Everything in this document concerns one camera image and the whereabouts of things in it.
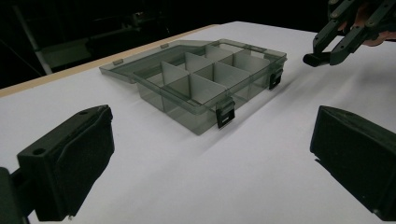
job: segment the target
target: white table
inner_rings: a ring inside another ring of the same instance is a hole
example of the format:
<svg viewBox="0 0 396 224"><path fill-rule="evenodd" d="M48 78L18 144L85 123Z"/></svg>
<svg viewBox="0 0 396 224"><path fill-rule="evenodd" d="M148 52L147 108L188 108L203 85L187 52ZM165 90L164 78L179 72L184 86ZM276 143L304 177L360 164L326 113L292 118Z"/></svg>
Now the white table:
<svg viewBox="0 0 396 224"><path fill-rule="evenodd" d="M396 44L362 46L336 66L303 63L314 33L235 21L182 39L231 39L286 52L280 84L200 136L96 66L0 98L0 166L78 111L109 105L116 151L78 214L63 223L383 223L315 161L318 107L396 132ZM29 219L38 223L35 212Z"/></svg>

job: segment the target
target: plastic organizer box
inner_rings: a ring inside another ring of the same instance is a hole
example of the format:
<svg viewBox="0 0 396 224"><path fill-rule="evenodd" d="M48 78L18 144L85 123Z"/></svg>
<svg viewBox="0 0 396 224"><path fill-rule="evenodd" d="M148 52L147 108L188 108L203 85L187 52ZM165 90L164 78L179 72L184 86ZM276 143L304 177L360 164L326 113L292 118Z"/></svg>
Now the plastic organizer box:
<svg viewBox="0 0 396 224"><path fill-rule="evenodd" d="M286 53L228 39L177 40L100 66L102 74L136 83L140 97L196 134L281 80Z"/></svg>

